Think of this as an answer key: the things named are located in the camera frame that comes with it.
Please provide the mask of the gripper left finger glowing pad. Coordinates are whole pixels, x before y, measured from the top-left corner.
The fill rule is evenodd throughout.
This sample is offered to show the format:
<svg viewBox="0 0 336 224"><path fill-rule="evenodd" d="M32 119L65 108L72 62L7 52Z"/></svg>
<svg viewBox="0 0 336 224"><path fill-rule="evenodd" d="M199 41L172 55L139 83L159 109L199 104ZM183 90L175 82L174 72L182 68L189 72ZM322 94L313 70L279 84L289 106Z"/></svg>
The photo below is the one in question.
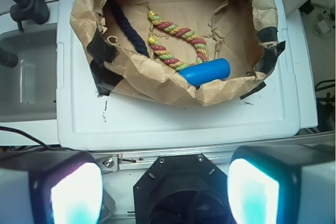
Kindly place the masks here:
<svg viewBox="0 0 336 224"><path fill-rule="evenodd" d="M1 153L1 223L98 223L102 201L88 152Z"/></svg>

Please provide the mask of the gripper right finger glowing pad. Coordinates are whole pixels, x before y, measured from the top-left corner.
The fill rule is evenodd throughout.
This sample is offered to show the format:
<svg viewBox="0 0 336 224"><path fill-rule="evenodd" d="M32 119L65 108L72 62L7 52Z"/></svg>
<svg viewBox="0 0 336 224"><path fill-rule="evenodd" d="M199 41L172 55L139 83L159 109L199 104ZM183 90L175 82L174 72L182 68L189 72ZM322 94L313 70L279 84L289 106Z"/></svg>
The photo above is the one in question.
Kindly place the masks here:
<svg viewBox="0 0 336 224"><path fill-rule="evenodd" d="M335 223L334 146L244 145L227 176L237 223Z"/></svg>

